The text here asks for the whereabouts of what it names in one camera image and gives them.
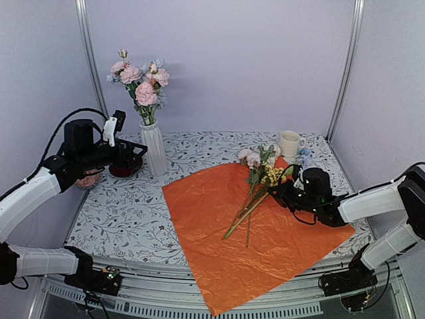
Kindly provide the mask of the white ribbed ceramic vase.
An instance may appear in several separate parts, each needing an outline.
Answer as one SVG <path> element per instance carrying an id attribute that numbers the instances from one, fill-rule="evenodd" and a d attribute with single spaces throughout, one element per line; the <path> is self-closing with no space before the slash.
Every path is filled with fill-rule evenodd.
<path id="1" fill-rule="evenodd" d="M 160 176 L 167 172 L 167 157 L 163 145 L 163 137 L 157 122 L 145 125 L 141 120 L 142 144 L 147 146 L 146 160 L 151 175 Z"/>

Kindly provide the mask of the small blue flower stem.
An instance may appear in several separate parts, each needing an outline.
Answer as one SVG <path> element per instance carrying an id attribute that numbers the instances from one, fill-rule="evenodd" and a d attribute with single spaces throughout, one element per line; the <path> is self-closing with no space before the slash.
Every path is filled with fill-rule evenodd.
<path id="1" fill-rule="evenodd" d="M 304 169 L 309 168 L 311 166 L 311 151 L 307 148 L 299 149 L 297 163 Z"/>

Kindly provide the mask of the pink rose flower stem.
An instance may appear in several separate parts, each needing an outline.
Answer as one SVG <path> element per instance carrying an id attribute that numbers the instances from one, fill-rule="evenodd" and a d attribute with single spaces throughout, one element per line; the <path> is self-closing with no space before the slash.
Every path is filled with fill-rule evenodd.
<path id="1" fill-rule="evenodd" d="M 152 103 L 149 105 L 149 113 L 151 115 L 152 124 L 157 120 L 155 113 L 157 110 L 163 109 L 167 105 L 166 93 L 164 87 L 169 84 L 169 73 L 165 69 L 165 60 L 157 58 L 151 61 L 149 66 L 144 66 L 142 74 L 142 82 L 149 82 L 153 88 Z"/>

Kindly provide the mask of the orange tissue paper sheet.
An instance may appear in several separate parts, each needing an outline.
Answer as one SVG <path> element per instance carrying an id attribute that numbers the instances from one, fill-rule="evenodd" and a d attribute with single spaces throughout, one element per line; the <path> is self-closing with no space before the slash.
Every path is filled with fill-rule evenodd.
<path id="1" fill-rule="evenodd" d="M 163 188 L 171 220 L 197 286 L 211 314 L 241 306 L 318 263 L 354 234 L 350 225 L 308 225 L 271 197 L 223 239 L 248 195 L 247 167 L 238 163 L 203 169 Z"/>

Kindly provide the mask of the blue hydrangea flower stem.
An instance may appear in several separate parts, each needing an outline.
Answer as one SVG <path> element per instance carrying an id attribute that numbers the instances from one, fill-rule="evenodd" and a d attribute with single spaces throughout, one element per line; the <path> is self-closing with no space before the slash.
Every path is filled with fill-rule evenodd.
<path id="1" fill-rule="evenodd" d="M 134 66 L 126 57 L 122 57 L 106 76 L 109 83 L 123 84 L 144 126 L 155 124 L 156 111 L 167 105 L 164 88 L 169 85 L 170 76 L 164 66 L 165 61 L 159 58 L 149 64 Z"/>

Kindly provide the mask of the yellow small flower sprig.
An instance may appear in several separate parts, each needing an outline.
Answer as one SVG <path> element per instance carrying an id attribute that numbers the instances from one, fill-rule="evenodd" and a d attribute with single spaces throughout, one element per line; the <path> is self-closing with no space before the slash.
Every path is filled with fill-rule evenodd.
<path id="1" fill-rule="evenodd" d="M 288 176 L 287 170 L 288 168 L 271 166 L 267 162 L 261 163 L 250 170 L 250 176 L 248 178 L 248 183 L 250 185 L 248 202 L 243 210 L 243 213 L 249 212 L 246 247 L 249 246 L 250 241 L 252 212 L 254 210 L 254 206 L 263 200 L 269 187 L 276 186 L 279 181 L 286 180 Z"/>

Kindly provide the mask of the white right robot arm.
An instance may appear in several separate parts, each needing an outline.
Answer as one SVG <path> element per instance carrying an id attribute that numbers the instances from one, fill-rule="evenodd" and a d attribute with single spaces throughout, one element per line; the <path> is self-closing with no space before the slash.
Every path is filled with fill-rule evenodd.
<path id="1" fill-rule="evenodd" d="M 424 239 L 423 166 L 422 162 L 414 163 L 395 179 L 337 197 L 333 195 L 328 173 L 316 167 L 302 169 L 294 165 L 293 178 L 279 178 L 268 193 L 291 213 L 306 211 L 315 222 L 333 228 L 375 215 L 406 213 L 399 224 L 363 247 L 351 260 L 343 284 L 356 290 L 378 266 Z"/>

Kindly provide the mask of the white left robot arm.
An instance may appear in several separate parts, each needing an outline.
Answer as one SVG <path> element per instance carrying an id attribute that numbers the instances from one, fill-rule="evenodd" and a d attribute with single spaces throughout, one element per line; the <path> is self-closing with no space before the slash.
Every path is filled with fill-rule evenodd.
<path id="1" fill-rule="evenodd" d="M 113 276 L 93 269 L 90 255 L 75 247 L 26 249 L 7 244 L 9 235 L 34 210 L 65 192 L 79 179 L 115 167 L 137 171 L 147 146 L 121 140 L 125 113 L 117 111 L 99 128 L 90 119 L 73 120 L 64 126 L 58 152 L 41 161 L 34 173 L 1 196 L 1 284 L 16 278 L 61 274 L 68 284 L 102 288 Z"/>

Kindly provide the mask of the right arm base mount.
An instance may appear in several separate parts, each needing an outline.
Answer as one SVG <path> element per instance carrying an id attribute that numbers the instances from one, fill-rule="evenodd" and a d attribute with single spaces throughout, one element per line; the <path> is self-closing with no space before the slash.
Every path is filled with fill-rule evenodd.
<path id="1" fill-rule="evenodd" d="M 360 312 L 368 306 L 371 294 L 378 283 L 374 270 L 368 269 L 361 257 L 369 244 L 360 249 L 348 265 L 348 269 L 341 272 L 326 272 L 318 280 L 318 287 L 325 296 L 333 296 L 352 292 L 362 288 L 371 288 L 371 292 L 363 292 L 341 299 L 343 307 L 350 312 Z"/>

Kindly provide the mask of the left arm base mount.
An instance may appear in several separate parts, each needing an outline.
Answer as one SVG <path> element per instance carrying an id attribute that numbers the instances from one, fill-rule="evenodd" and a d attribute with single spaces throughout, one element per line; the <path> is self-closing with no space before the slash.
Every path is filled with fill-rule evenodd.
<path id="1" fill-rule="evenodd" d="M 95 270 L 93 268 L 93 258 L 89 254 L 76 247 L 65 246 L 64 248 L 73 253 L 78 259 L 76 273 L 65 275 L 65 284 L 100 294 L 118 295 L 122 283 L 120 274 L 112 274 L 110 266 L 106 268 L 106 271 Z"/>

